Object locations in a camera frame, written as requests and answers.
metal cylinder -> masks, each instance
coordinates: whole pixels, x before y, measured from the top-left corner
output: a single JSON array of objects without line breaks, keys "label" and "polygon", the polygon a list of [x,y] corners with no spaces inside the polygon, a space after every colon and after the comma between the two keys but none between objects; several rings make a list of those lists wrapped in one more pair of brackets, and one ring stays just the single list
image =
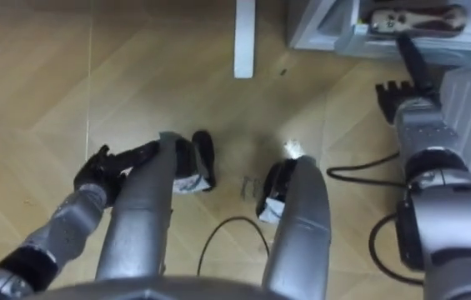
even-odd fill
[{"label": "metal cylinder", "polygon": [[325,299],[330,243],[326,184],[314,160],[301,157],[288,184],[263,287],[290,299]]},{"label": "metal cylinder", "polygon": [[162,272],[178,138],[173,133],[162,134],[157,156],[130,172],[113,207],[97,280],[154,276]]}]

black cable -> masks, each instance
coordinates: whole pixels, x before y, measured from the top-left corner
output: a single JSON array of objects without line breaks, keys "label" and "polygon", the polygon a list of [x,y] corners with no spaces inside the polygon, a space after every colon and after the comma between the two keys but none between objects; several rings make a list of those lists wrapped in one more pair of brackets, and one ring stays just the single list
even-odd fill
[{"label": "black cable", "polygon": [[[387,157],[379,159],[377,161],[365,163],[362,165],[331,167],[326,170],[326,173],[328,174],[328,176],[330,176],[333,179],[344,181],[347,183],[368,184],[368,185],[374,185],[374,186],[380,186],[380,187],[406,188],[407,187],[406,184],[401,183],[401,182],[390,182],[390,181],[385,181],[385,180],[374,180],[374,179],[369,179],[369,178],[350,177],[350,176],[343,176],[343,175],[336,174],[336,172],[359,171],[359,170],[364,170],[368,168],[373,168],[380,164],[383,164],[395,158],[398,158],[398,156],[399,156],[399,152],[396,152]],[[386,267],[382,263],[382,261],[378,257],[378,253],[376,252],[376,247],[375,247],[376,237],[378,236],[378,233],[383,227],[383,225],[393,221],[394,219],[396,219],[396,213],[391,213],[383,217],[381,220],[379,220],[376,223],[376,225],[374,225],[374,227],[370,230],[370,235],[368,237],[368,251],[370,252],[370,257],[372,258],[376,267],[383,274],[389,276],[390,278],[397,280],[401,283],[407,283],[407,284],[415,285],[415,286],[422,286],[423,280],[404,277],[402,275],[397,274],[394,271],[391,271],[388,267]]]},{"label": "black cable", "polygon": [[249,223],[250,225],[253,226],[253,228],[255,228],[255,230],[258,232],[259,236],[261,237],[261,240],[263,241],[263,244],[265,245],[265,249],[267,250],[267,257],[270,255],[270,250],[268,249],[268,244],[267,244],[267,239],[265,238],[265,236],[263,235],[263,232],[261,231],[261,228],[259,228],[259,226],[257,225],[256,222],[254,222],[251,218],[249,217],[244,217],[244,216],[238,216],[238,217],[229,217],[227,219],[225,219],[224,221],[220,222],[219,225],[217,225],[213,232],[211,232],[211,234],[209,234],[209,237],[208,237],[208,240],[205,242],[205,244],[203,245],[203,249],[202,249],[202,253],[200,254],[200,260],[198,261],[198,269],[196,271],[196,275],[197,276],[200,276],[200,271],[202,270],[202,263],[203,263],[203,258],[205,256],[205,252],[208,250],[208,247],[209,247],[209,243],[211,242],[211,240],[213,239],[213,237],[215,236],[215,234],[217,233],[217,231],[224,225],[232,222],[232,221],[246,221],[247,223]]},{"label": "black cable", "polygon": [[361,177],[350,177],[350,176],[336,174],[336,172],[359,171],[359,170],[376,167],[382,163],[386,163],[395,158],[398,158],[398,156],[399,156],[399,153],[396,152],[387,157],[379,159],[375,162],[369,162],[369,163],[365,163],[358,166],[331,167],[326,170],[326,174],[328,174],[328,176],[330,176],[333,179],[344,181],[347,183],[359,183],[359,184],[368,184],[368,185],[376,185],[376,186],[406,188],[406,185],[402,182],[390,182],[390,181],[385,181],[385,180],[375,180],[375,179],[368,179],[368,178],[361,178]]},{"label": "black cable", "polygon": [[406,283],[410,285],[423,286],[424,281],[421,279],[408,278],[402,275],[397,274],[394,271],[391,271],[386,267],[383,262],[379,259],[378,254],[376,253],[376,237],[378,236],[379,231],[382,229],[383,225],[396,219],[396,213],[391,213],[381,220],[379,220],[376,225],[370,230],[370,236],[368,237],[368,251],[370,252],[370,257],[372,261],[378,267],[378,269],[383,272],[385,275],[390,278],[399,281],[401,283]]}]

